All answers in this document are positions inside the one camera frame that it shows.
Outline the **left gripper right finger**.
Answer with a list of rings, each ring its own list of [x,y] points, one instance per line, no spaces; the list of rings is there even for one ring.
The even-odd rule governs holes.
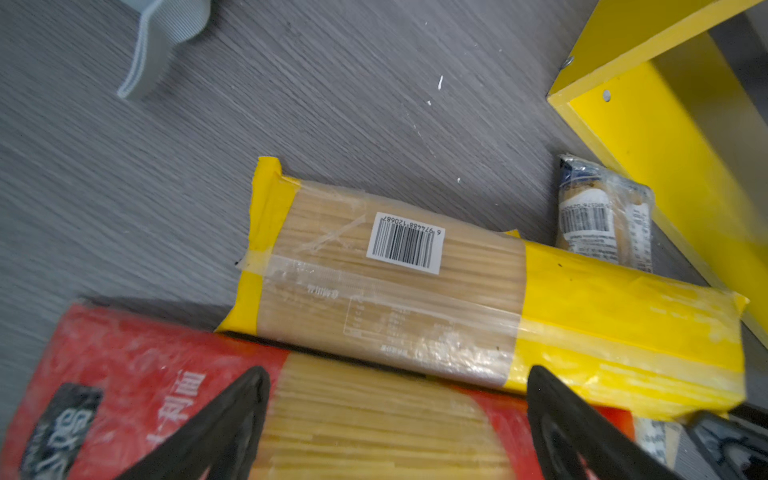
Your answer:
[[[547,368],[528,376],[527,416],[546,479],[677,479]]]

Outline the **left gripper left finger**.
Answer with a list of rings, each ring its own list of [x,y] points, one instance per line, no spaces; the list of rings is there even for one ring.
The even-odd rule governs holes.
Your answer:
[[[252,367],[121,479],[246,479],[256,459],[271,381]]]

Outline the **red yellow spaghetti bag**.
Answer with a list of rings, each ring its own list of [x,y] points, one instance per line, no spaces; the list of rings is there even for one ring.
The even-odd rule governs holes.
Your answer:
[[[5,479],[116,479],[252,367],[246,479],[539,479],[523,399],[73,305],[10,423]]]

